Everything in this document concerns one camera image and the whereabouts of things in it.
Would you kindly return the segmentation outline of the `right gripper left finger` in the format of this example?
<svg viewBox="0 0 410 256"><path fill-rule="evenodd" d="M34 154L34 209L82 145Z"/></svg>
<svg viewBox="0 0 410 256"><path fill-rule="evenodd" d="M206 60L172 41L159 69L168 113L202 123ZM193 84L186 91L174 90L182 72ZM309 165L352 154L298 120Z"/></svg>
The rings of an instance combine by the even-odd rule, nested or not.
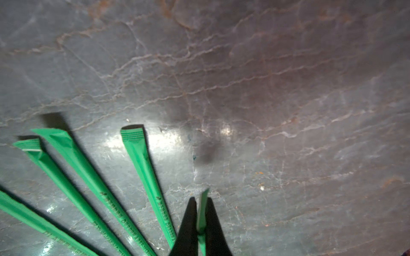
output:
<svg viewBox="0 0 410 256"><path fill-rule="evenodd" d="M169 256L197 256L198 235L196 230L197 206L194 197L189 199L176 242Z"/></svg>

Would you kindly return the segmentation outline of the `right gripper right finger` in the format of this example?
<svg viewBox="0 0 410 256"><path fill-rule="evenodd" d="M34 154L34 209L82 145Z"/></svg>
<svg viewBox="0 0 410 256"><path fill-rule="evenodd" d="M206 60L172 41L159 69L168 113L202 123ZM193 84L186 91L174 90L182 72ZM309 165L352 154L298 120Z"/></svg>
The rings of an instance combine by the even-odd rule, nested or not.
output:
<svg viewBox="0 0 410 256"><path fill-rule="evenodd" d="M214 203L207 199L206 210L206 256L233 256L227 245Z"/></svg>

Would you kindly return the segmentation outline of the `green straw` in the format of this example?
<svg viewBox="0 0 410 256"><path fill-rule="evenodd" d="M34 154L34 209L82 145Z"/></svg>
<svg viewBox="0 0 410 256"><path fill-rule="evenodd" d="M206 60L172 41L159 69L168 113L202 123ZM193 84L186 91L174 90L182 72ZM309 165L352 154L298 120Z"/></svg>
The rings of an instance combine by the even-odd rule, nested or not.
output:
<svg viewBox="0 0 410 256"><path fill-rule="evenodd" d="M199 248L203 256L206 255L206 205L209 188L206 189L199 198L198 216L196 221L196 230L198 233Z"/></svg>
<svg viewBox="0 0 410 256"><path fill-rule="evenodd" d="M138 244L146 256L156 255L133 220L123 209L88 158L83 154L80 147L67 131L54 128L43 128L32 129L32 132L44 138L55 148L55 150L82 178L88 188L96 195L104 206L110 210L112 215L116 217L117 221Z"/></svg>
<svg viewBox="0 0 410 256"><path fill-rule="evenodd" d="M120 255L132 255L119 238L112 232L110 227L105 224L94 208L81 195L79 190L68 179L58 164L52 159L46 150L42 148L39 138L17 141L13 143L13 145L24 151L30 160L48 175L56 186L71 200L77 209L91 224L93 224L93 226Z"/></svg>
<svg viewBox="0 0 410 256"><path fill-rule="evenodd" d="M165 238L172 248L176 242L176 232L151 163L144 129L130 125L123 127L120 130L120 135L137 174L142 181Z"/></svg>
<svg viewBox="0 0 410 256"><path fill-rule="evenodd" d="M66 232L57 228L51 222L30 210L22 203L16 201L3 191L1 191L1 210L52 240L66 246L79 256L98 256L93 250L78 242Z"/></svg>

